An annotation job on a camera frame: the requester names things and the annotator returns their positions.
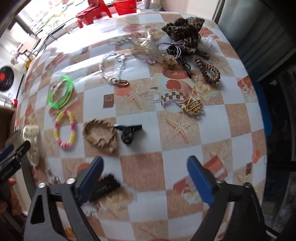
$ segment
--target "gray curtain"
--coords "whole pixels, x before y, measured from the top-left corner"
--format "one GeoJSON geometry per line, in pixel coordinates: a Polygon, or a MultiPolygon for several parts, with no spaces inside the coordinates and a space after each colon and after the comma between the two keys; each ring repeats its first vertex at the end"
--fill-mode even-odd
{"type": "Polygon", "coordinates": [[[295,52],[280,22],[259,0],[225,0],[218,26],[253,81],[260,81],[295,52]]]}

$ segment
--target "brown braided bracelet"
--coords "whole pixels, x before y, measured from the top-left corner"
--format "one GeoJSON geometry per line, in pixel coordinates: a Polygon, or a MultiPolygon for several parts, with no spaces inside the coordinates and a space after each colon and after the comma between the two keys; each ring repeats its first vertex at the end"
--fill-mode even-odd
{"type": "Polygon", "coordinates": [[[220,79],[220,72],[217,70],[216,67],[214,67],[213,65],[207,64],[206,62],[202,61],[199,58],[195,59],[195,62],[197,64],[197,66],[200,68],[200,72],[202,73],[202,76],[205,78],[205,80],[209,83],[209,84],[215,84],[217,82],[219,82],[220,79]],[[212,71],[215,74],[214,78],[211,78],[208,74],[207,74],[207,69],[212,71]]]}
{"type": "MultiPolygon", "coordinates": [[[[108,122],[108,121],[93,119],[93,120],[90,120],[89,122],[86,122],[86,123],[84,124],[82,134],[83,134],[83,136],[84,136],[88,141],[90,141],[93,145],[96,145],[96,146],[98,146],[98,147],[100,147],[100,148],[106,148],[106,147],[108,147],[108,146],[110,145],[110,143],[114,140],[115,135],[116,135],[116,130],[115,130],[115,128],[113,127],[113,124],[111,124],[111,123],[108,122]],[[95,138],[94,136],[87,134],[87,131],[88,131],[89,127],[90,127],[92,124],[99,124],[99,125],[103,125],[103,126],[106,126],[106,127],[110,128],[110,137],[106,140],[104,137],[95,138]]],[[[108,150],[109,152],[111,152],[111,153],[114,152],[114,151],[116,151],[116,150],[115,150],[114,148],[112,148],[112,147],[107,148],[107,150],[108,150]]]]}

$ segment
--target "table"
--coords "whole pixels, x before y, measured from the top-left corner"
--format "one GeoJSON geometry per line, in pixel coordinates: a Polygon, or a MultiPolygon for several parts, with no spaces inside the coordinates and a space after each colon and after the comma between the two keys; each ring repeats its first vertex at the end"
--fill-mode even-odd
{"type": "MultiPolygon", "coordinates": [[[[123,183],[108,198],[84,207],[94,212],[88,220],[103,241],[190,240],[209,208],[189,178],[186,161],[191,155],[228,183],[251,182],[262,201],[267,157],[257,96],[244,65],[212,20],[205,20],[201,33],[214,38],[208,62],[221,73],[216,85],[205,83],[194,57],[188,58],[193,79],[184,72],[172,75],[161,64],[149,65],[131,54],[127,54],[121,75],[130,87],[109,85],[98,73],[102,54],[128,53],[129,43],[116,44],[123,36],[145,36],[145,30],[152,28],[154,40],[167,42],[168,36],[160,28],[180,17],[189,15],[130,14],[86,26],[35,59],[22,85],[15,125],[18,129],[27,124],[40,127],[40,165],[33,169],[36,182],[49,180],[46,167],[64,182],[101,155],[103,174],[113,173],[123,183]],[[52,117],[56,113],[46,102],[49,88],[61,75],[75,84],[67,107],[78,123],[72,150],[56,144],[52,117]],[[201,99],[204,113],[192,118],[167,104],[170,99],[161,97],[172,91],[201,99]],[[114,106],[103,108],[107,94],[113,94],[114,106]],[[93,118],[142,124],[143,130],[135,134],[130,146],[123,144],[118,132],[112,143],[118,150],[109,155],[82,136],[83,124],[93,118]]],[[[104,67],[111,73],[116,63],[110,59],[104,67]]],[[[68,140],[69,122],[60,128],[60,136],[68,140]]],[[[68,237],[74,240],[63,206],[58,207],[68,237]]],[[[217,239],[223,236],[231,210],[229,205],[217,239]]]]}

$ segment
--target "red bucket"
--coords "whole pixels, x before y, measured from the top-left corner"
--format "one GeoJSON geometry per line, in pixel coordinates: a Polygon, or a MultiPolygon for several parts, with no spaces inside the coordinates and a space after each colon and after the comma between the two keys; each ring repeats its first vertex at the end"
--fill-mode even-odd
{"type": "Polygon", "coordinates": [[[115,0],[112,1],[118,15],[125,15],[129,13],[137,12],[137,1],[136,0],[115,0]]]}

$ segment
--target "human hand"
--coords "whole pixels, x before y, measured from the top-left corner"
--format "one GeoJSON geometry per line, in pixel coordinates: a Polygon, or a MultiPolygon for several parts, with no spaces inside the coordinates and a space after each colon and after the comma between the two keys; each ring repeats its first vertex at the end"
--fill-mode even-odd
{"type": "MultiPolygon", "coordinates": [[[[8,183],[10,186],[13,186],[17,182],[13,179],[8,179],[8,183]]],[[[13,215],[20,215],[22,213],[22,207],[20,205],[20,202],[17,198],[17,195],[15,191],[11,188],[11,196],[10,196],[10,201],[11,201],[11,207],[12,207],[12,214],[13,215]]],[[[7,203],[4,201],[0,201],[0,213],[4,212],[7,209],[7,203]]]]}

